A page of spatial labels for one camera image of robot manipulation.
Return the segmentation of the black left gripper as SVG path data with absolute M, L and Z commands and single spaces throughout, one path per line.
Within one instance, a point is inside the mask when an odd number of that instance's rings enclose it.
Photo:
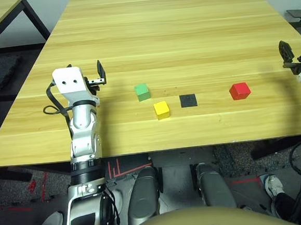
M 97 91 L 100 90 L 99 85 L 104 85 L 107 83 L 105 70 L 99 60 L 97 60 L 97 72 L 100 77 L 95 80 L 88 80 L 87 77 L 83 77 L 84 82 L 92 95 L 96 95 Z

